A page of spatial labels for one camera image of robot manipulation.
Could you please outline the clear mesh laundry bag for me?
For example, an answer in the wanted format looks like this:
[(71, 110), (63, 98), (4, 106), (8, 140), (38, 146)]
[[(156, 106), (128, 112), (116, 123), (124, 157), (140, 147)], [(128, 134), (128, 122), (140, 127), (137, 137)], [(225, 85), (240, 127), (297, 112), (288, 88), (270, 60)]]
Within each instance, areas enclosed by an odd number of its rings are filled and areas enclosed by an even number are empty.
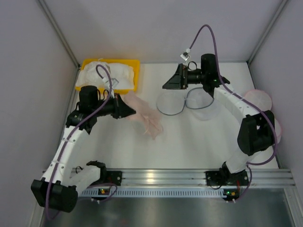
[(175, 116), (188, 109), (201, 121), (211, 120), (221, 111), (219, 103), (201, 87), (193, 88), (186, 94), (177, 91), (164, 92), (157, 98), (156, 107), (166, 116)]

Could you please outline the pink bra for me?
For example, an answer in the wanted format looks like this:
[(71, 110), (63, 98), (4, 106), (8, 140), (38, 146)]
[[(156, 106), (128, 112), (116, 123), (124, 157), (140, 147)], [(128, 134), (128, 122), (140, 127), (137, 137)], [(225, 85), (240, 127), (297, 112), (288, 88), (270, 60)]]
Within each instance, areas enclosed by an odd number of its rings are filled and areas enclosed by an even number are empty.
[(133, 91), (123, 97), (123, 101), (136, 111), (135, 114), (127, 117), (132, 122), (141, 123), (144, 127), (144, 134), (150, 135), (153, 140), (163, 132), (161, 114), (158, 110), (150, 108), (149, 104), (140, 99)]

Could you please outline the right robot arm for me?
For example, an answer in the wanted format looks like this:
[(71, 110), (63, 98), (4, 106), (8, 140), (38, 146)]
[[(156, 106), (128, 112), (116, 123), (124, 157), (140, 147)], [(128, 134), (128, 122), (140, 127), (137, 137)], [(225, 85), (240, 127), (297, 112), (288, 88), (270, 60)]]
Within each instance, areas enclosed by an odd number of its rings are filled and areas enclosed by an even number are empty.
[(238, 147), (223, 163), (222, 169), (229, 174), (243, 171), (261, 151), (277, 144), (275, 116), (270, 111), (261, 111), (232, 90), (230, 81), (222, 77), (214, 54), (201, 56), (201, 67), (189, 70), (181, 63), (163, 89), (187, 89), (190, 84), (201, 84), (203, 90), (222, 104), (239, 122)]

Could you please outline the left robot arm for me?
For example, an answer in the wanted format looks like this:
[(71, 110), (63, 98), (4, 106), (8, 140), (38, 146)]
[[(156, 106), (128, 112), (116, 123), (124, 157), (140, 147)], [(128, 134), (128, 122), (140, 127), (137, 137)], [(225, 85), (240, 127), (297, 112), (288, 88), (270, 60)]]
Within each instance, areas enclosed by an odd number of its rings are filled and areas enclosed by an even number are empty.
[(97, 118), (110, 115), (122, 119), (136, 114), (117, 93), (101, 97), (96, 86), (84, 86), (79, 92), (76, 109), (68, 117), (61, 143), (49, 167), (39, 180), (31, 184), (37, 203), (44, 208), (71, 212), (78, 197), (93, 185), (109, 185), (104, 163), (89, 161), (83, 170), (72, 175), (77, 156), (90, 135)]

